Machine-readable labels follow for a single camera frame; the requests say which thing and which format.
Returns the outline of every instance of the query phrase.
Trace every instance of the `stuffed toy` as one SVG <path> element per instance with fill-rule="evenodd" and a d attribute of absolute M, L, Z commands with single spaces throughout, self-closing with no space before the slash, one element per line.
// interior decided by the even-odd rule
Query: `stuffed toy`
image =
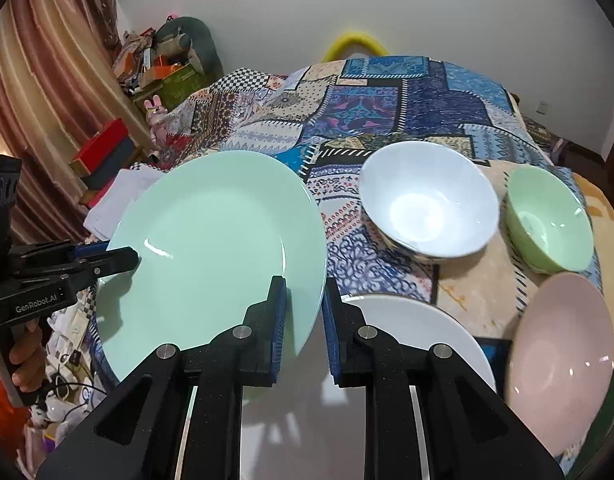
<path fill-rule="evenodd" d="M 146 99 L 143 104 L 147 110 L 146 121 L 152 132 L 152 144 L 156 147 L 156 150 L 150 153 L 150 157 L 158 160 L 160 150 L 165 147 L 167 142 L 167 128 L 164 124 L 164 118 L 167 116 L 167 108 L 162 105 L 161 98 L 158 97 L 158 95 L 155 95 L 152 101 Z"/>

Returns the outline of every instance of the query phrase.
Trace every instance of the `white wall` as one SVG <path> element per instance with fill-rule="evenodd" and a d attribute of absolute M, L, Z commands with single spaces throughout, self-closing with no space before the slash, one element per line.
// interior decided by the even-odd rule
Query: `white wall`
<path fill-rule="evenodd" d="M 118 37 L 120 38 L 120 41 L 123 41 L 123 35 L 125 31 L 132 29 L 132 23 L 129 21 L 129 18 L 127 18 L 125 11 L 118 3 L 118 0 L 116 0 L 116 30 L 118 31 Z"/>
<path fill-rule="evenodd" d="M 391 54 L 482 72 L 523 112 L 597 153 L 614 134 L 614 30 L 594 0 L 118 0 L 136 30 L 167 15 L 207 23 L 227 72 L 289 73 L 318 62 L 345 30 Z M 539 101 L 551 105 L 536 115 Z"/>

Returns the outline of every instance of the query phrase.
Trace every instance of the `red box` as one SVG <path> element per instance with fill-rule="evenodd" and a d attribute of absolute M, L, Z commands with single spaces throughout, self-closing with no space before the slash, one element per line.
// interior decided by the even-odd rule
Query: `red box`
<path fill-rule="evenodd" d="M 105 124 L 76 154 L 69 163 L 70 167 L 80 177 L 91 175 L 128 135 L 127 127 L 120 118 Z"/>
<path fill-rule="evenodd" d="M 116 180 L 116 177 L 111 179 L 107 184 L 105 184 L 105 187 L 103 189 L 101 189 L 100 191 L 96 193 L 94 198 L 92 198 L 91 200 L 89 200 L 89 202 L 87 202 L 86 205 L 88 209 L 91 209 L 92 207 L 97 205 L 98 202 L 100 202 L 100 199 L 105 196 L 105 193 L 108 192 L 108 189 L 111 187 L 112 184 L 114 184 L 115 180 Z"/>

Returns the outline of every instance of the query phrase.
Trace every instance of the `yellow hose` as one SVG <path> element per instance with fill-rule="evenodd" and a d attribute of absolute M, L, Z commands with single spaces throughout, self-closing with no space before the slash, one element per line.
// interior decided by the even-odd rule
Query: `yellow hose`
<path fill-rule="evenodd" d="M 322 58 L 322 62 L 327 63 L 340 59 L 342 52 L 353 44 L 365 47 L 374 56 L 389 56 L 389 52 L 387 52 L 385 47 L 368 34 L 363 32 L 346 32 L 334 41 L 334 44 L 329 48 L 325 57 Z"/>

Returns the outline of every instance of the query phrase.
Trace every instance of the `screw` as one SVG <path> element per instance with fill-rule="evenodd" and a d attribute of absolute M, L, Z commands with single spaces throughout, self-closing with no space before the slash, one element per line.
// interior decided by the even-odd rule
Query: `screw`
<path fill-rule="evenodd" d="M 251 335 L 251 328 L 247 325 L 238 325 L 231 331 L 231 335 L 236 339 L 245 339 Z"/>
<path fill-rule="evenodd" d="M 373 339 L 378 335 L 378 331 L 371 325 L 365 325 L 358 329 L 358 335 L 363 339 Z"/>
<path fill-rule="evenodd" d="M 160 359 L 169 359 L 175 353 L 176 353 L 176 347 L 174 345 L 170 345 L 168 343 L 166 343 L 164 345 L 160 345 L 156 349 L 156 355 L 158 355 L 158 357 Z"/>
<path fill-rule="evenodd" d="M 440 344 L 434 346 L 434 354 L 436 354 L 436 357 L 440 357 L 440 359 L 449 359 L 449 357 L 452 356 L 453 352 L 451 347 L 445 344 Z"/>

